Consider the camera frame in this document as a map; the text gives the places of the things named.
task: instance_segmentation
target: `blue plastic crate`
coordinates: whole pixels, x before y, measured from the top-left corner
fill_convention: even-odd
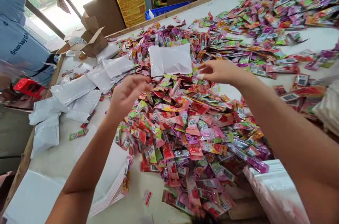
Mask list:
[[[185,6],[189,3],[190,3],[189,1],[186,1],[186,2],[182,2],[182,3],[178,3],[178,4],[174,4],[174,5],[169,5],[169,6],[162,7],[162,8],[155,8],[155,9],[152,9],[151,11],[152,11],[154,17],[157,17],[157,16],[160,16],[160,15],[165,14],[167,12],[170,12],[172,10],[175,10],[177,8],[183,7],[183,6]],[[145,12],[145,17],[146,17],[146,21],[151,19],[149,14],[148,14],[148,11]]]

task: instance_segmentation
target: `white table surface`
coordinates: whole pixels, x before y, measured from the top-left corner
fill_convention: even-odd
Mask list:
[[[240,0],[213,0],[205,4],[199,5],[177,16],[184,20],[186,19],[187,25],[190,25],[194,19],[205,17],[210,11],[212,15],[216,16],[224,10],[231,10],[239,4]],[[160,20],[161,25],[176,25],[172,18],[166,18]],[[207,28],[198,29],[199,31],[207,31]],[[139,30],[132,33],[128,33],[119,37],[120,39],[127,38],[132,34],[138,34]],[[282,47],[282,51],[286,54],[293,54],[295,52],[302,51],[304,49],[311,49],[314,52],[319,52],[324,49],[332,49],[337,43],[339,38],[339,31],[331,28],[309,28],[305,31],[300,31],[302,39],[310,38],[308,41],[295,45],[293,47]],[[248,43],[252,42],[252,39],[245,40]],[[67,57],[64,60],[59,79],[61,74],[66,70],[74,69],[74,72],[81,73],[85,69],[93,69],[97,63],[96,58],[87,58],[81,68],[76,68],[80,61],[73,57]],[[306,70],[306,63],[301,63],[301,72],[310,74],[311,78],[319,79],[329,74],[329,69],[320,68],[318,71]],[[259,77],[264,83],[269,86],[283,84],[286,91],[291,89],[295,75],[280,74],[277,80],[272,80],[264,77]],[[230,85],[221,85],[221,92],[226,94],[230,99],[240,99],[240,92]],[[110,101],[105,99],[103,102],[99,102],[96,107],[96,114],[89,123],[89,129],[97,129],[101,121],[105,117],[105,111],[108,110]],[[42,154],[36,156],[31,160],[29,168],[48,175],[50,177],[63,177],[67,178],[76,161],[74,159],[74,152],[82,140],[77,138],[73,141],[69,141],[69,135],[73,132],[80,130],[80,122],[66,119],[64,115],[60,117],[60,144],[56,147],[48,149]],[[140,172],[140,155],[135,157],[134,164],[131,169],[131,180],[129,195],[125,196],[112,206],[105,209],[98,215],[88,219],[88,223],[139,223],[140,218],[146,216],[152,216],[154,223],[189,223],[190,218],[178,210],[170,207],[169,205],[161,202],[164,182],[157,173]],[[142,203],[142,197],[146,189],[149,189],[153,195],[150,200],[150,204],[146,207]]]

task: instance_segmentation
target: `pile of candy packets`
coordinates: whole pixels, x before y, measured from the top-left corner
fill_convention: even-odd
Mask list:
[[[119,76],[114,87],[126,75],[150,75],[150,46],[191,45],[193,73],[153,77],[154,90],[139,97],[120,123],[115,138],[131,155],[137,151],[142,154],[142,172],[159,173],[165,183],[164,202],[189,215],[203,215],[204,209],[217,218],[235,205],[225,186],[242,188],[247,182],[242,173],[244,166],[265,173],[269,166],[263,161],[273,158],[246,101],[230,100],[219,94],[217,83],[198,80],[199,64],[211,59],[229,60],[272,79],[278,73],[294,73],[291,92],[283,86],[275,86],[274,90],[297,112],[316,119],[312,107],[322,99],[326,88],[301,74],[297,63],[308,62],[306,68],[310,70],[330,67],[338,57],[338,46],[330,51],[305,50],[290,56],[278,46],[302,42],[300,34],[291,30],[304,30],[307,25],[335,27],[338,2],[243,0],[229,12],[214,17],[209,13],[188,27],[185,21],[167,27],[155,23],[136,37],[108,39],[121,47],[114,58],[128,55],[135,64],[133,70]],[[192,30],[197,23],[209,30]],[[248,34],[254,43],[247,44],[228,33]]]

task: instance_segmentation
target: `blue shirt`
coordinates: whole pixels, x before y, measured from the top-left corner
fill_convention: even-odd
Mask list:
[[[50,52],[25,29],[25,0],[0,0],[0,59],[20,68],[25,76],[48,87],[53,67],[42,69]]]

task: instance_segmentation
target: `open cardboard box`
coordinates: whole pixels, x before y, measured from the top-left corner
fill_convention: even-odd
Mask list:
[[[88,57],[96,57],[108,43],[101,33],[104,27],[99,28],[96,17],[84,18],[85,28],[76,29],[65,39],[68,41],[57,53],[62,54],[68,50],[83,51]]]

